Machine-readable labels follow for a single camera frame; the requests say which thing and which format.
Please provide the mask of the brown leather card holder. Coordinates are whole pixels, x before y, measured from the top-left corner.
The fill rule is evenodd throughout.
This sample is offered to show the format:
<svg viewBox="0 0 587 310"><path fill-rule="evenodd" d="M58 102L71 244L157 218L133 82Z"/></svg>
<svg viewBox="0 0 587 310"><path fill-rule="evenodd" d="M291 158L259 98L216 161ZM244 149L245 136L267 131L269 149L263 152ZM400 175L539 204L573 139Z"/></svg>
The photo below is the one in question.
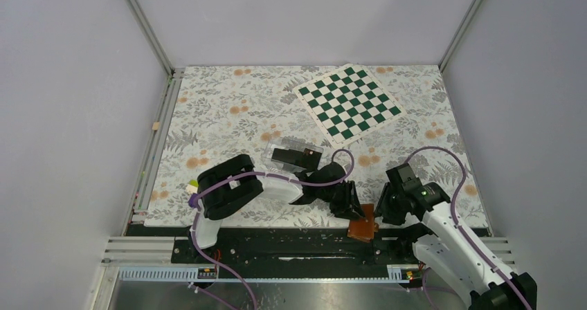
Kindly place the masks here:
<svg viewBox="0 0 587 310"><path fill-rule="evenodd" d="M361 208L365 213L365 217L349 222L347 237L370 243L374 239L375 233L379 230L379 224L374 217L374 204L362 204Z"/></svg>

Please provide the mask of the clear acrylic card box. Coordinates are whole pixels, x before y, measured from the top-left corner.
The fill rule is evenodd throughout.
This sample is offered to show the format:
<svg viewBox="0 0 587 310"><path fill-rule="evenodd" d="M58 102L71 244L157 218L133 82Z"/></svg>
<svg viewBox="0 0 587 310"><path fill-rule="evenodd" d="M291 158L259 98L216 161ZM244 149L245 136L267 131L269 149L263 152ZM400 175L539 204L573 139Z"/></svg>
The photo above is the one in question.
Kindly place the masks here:
<svg viewBox="0 0 587 310"><path fill-rule="evenodd" d="M289 173L313 172L318 169L324 149L287 138L271 139L261 155L267 167Z"/></svg>

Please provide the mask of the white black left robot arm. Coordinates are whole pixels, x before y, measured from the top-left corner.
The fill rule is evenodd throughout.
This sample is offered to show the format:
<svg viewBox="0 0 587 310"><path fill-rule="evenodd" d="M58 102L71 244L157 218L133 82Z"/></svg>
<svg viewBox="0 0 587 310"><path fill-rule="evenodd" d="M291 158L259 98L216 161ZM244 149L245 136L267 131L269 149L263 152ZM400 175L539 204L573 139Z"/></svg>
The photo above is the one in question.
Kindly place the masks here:
<svg viewBox="0 0 587 310"><path fill-rule="evenodd" d="M365 219L354 181L354 168L336 161L317 170L303 170L293 176L255 170L251 157L240 154L205 172L190 190L188 205L195 209L190 227L188 253L198 262L207 262L215 252L222 221L256 198L289 205L309 205L320 199L339 219Z"/></svg>

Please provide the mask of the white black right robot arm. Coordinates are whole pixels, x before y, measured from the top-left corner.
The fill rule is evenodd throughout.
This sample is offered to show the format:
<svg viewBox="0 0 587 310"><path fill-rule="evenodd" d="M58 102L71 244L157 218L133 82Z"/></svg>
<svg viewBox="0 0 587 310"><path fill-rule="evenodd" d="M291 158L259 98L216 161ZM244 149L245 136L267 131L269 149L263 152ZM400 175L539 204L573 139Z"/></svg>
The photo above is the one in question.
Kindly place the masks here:
<svg viewBox="0 0 587 310"><path fill-rule="evenodd" d="M400 226L397 244L404 262L423 262L438 274L468 309L535 309L537 284L517 273L459 217L448 194L434 182L424 184L407 163L387 170L388 182L375 208L385 224Z"/></svg>

